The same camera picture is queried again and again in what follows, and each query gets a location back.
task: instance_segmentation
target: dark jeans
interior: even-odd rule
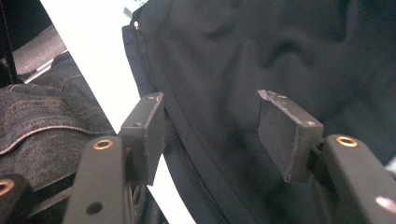
[[[78,168],[92,139],[115,134],[69,53],[30,84],[0,90],[0,175],[20,174],[33,185]],[[161,223],[146,187],[134,189],[134,223]]]

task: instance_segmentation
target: black bag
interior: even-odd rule
[[[197,223],[322,223],[260,142],[257,90],[396,154],[395,1],[150,0],[123,34],[140,94],[165,95],[164,156]]]

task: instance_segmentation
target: white surface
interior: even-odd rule
[[[187,210],[183,201],[181,201],[181,198],[178,196],[175,185],[171,186],[168,184],[168,181],[172,180],[172,177],[169,173],[168,167],[166,166],[163,155],[161,155],[158,167],[161,167],[161,169],[159,168],[157,170],[157,174],[154,179],[154,185],[152,187],[148,186],[148,189],[154,196],[156,202],[168,202],[168,205],[162,207],[160,206],[163,214],[166,216],[166,219],[169,221],[169,223],[195,223],[194,219],[192,219],[189,213],[189,210]]]
[[[134,12],[138,8],[145,5],[149,0],[124,0],[125,7],[128,8],[129,11]]]
[[[124,1],[41,0],[78,68],[116,132],[139,101],[125,56]],[[194,223],[162,157],[149,188],[169,223]]]
[[[387,166],[385,167],[388,171],[393,172],[396,174],[396,157],[394,157],[390,162],[388,162]]]

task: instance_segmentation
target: stitching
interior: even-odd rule
[[[16,112],[18,112],[19,110],[21,110],[22,108],[26,108],[26,107],[33,107],[33,106],[37,106],[37,107],[43,107],[43,105],[28,105],[28,106],[22,106],[19,107],[17,109],[14,110],[14,107],[16,107],[17,105],[21,105],[21,104],[25,104],[25,103],[46,103],[46,102],[59,102],[61,103],[61,105],[64,105],[65,107],[68,108],[68,106],[61,100],[32,100],[32,101],[18,101],[17,103],[13,104],[12,106],[9,107],[9,109],[6,112],[6,117],[2,120],[0,120],[0,124],[6,122],[6,120],[9,120],[10,117],[12,117]]]
[[[11,87],[11,89],[9,89],[10,92],[14,92],[14,89],[17,87],[17,85],[14,85]]]
[[[43,127],[43,128],[32,130],[29,133],[26,133],[26,134],[22,135],[16,141],[14,141],[14,143],[11,144],[9,147],[7,147],[5,149],[0,149],[0,156],[5,154],[5,153],[7,153],[7,152],[9,152],[12,148],[14,148],[24,138],[26,138],[26,137],[34,134],[34,133],[39,133],[39,132],[46,131],[46,130],[49,130],[49,129],[66,129],[66,130],[72,130],[72,131],[77,131],[77,132],[81,132],[81,133],[85,133],[85,134],[92,134],[92,135],[97,135],[97,134],[102,134],[102,133],[112,133],[113,132],[113,130],[107,130],[107,131],[103,131],[103,132],[89,132],[89,131],[87,131],[85,129],[76,128],[76,127],[72,127],[72,126],[66,126],[66,125],[54,125],[54,126]]]
[[[96,107],[91,107],[91,108],[83,110],[81,112],[77,112],[77,113],[75,113],[75,115],[84,114],[84,113],[87,113],[88,111],[91,111],[91,110],[102,110],[102,108],[101,107],[97,107],[97,106]]]
[[[92,115],[95,115],[95,114],[99,114],[99,113],[102,113],[103,111],[95,111],[95,112],[92,112],[91,114],[89,114],[89,115],[85,115],[85,116],[77,116],[77,118],[79,118],[79,119],[85,119],[85,118],[88,118],[88,117],[90,117],[90,116],[92,116]]]
[[[67,77],[67,78],[64,79],[64,82],[62,82],[62,85],[61,85],[61,91],[64,90],[64,85],[66,84],[66,81],[69,80],[70,78],[72,78],[72,77]]]
[[[25,84],[23,84],[23,85],[25,85],[25,86],[31,86],[31,87],[36,87],[36,88],[39,88],[39,87],[40,87],[40,86],[38,86],[38,85],[36,85],[36,84],[32,84],[32,83],[25,83]],[[51,86],[41,86],[41,87],[46,88],[47,90],[50,90],[50,91],[57,91],[56,88],[53,88],[53,87],[51,87]]]

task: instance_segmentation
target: black fabric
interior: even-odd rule
[[[322,222],[309,184],[285,185],[260,143],[257,90],[289,96],[325,136],[359,138],[384,164],[396,153],[395,1],[150,0],[124,33],[140,92],[164,92],[228,222]]]
[[[166,146],[163,151],[167,166],[178,193],[197,223],[227,223],[225,217],[213,196],[207,191],[204,181],[195,169],[186,148],[180,141],[177,131],[169,119],[165,116]]]

